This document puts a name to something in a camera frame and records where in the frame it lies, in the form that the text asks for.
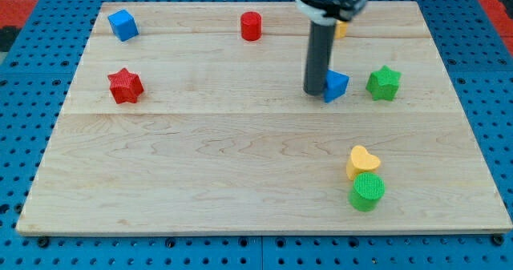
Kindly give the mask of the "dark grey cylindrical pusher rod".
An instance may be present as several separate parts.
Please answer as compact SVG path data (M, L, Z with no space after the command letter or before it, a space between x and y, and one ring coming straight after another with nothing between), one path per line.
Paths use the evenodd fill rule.
M335 24L322 26L310 23L303 80L303 90L308 95L318 96L324 92L335 30Z

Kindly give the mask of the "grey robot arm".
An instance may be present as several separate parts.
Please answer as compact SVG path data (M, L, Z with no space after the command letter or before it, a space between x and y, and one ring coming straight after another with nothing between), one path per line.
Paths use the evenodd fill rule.
M295 0L297 9L310 20L303 90L312 96L324 92L336 24L349 22L369 0Z

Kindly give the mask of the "yellow block behind arm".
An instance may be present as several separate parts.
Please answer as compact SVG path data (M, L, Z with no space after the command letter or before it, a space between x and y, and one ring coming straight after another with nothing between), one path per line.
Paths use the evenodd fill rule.
M346 36L348 27L349 27L348 22L337 21L336 29L334 32L334 38L335 39L344 38Z

